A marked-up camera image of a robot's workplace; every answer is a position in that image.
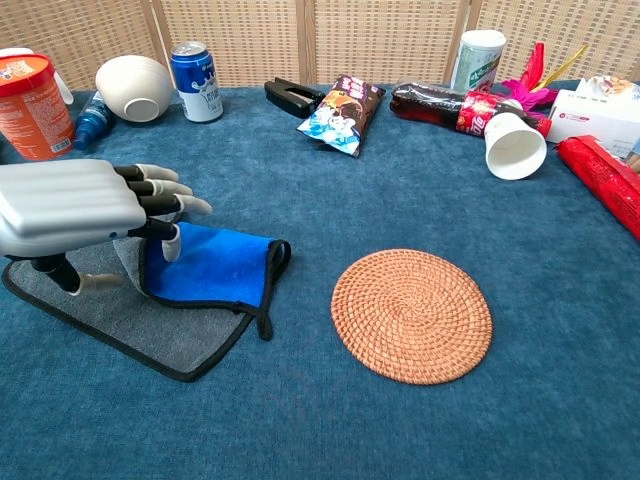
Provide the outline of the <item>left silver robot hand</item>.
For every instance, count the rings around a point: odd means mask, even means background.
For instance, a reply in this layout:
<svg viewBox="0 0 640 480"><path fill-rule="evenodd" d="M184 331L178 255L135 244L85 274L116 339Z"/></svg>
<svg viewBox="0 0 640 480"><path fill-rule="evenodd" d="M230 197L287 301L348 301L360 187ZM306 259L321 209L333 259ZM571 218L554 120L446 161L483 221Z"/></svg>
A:
<svg viewBox="0 0 640 480"><path fill-rule="evenodd" d="M117 274L78 272L70 251L123 238L160 241L168 262L181 254L181 230L172 213L211 213L211 205L153 164L115 166L70 159L1 168L1 254L28 261L72 296L120 287Z"/></svg>

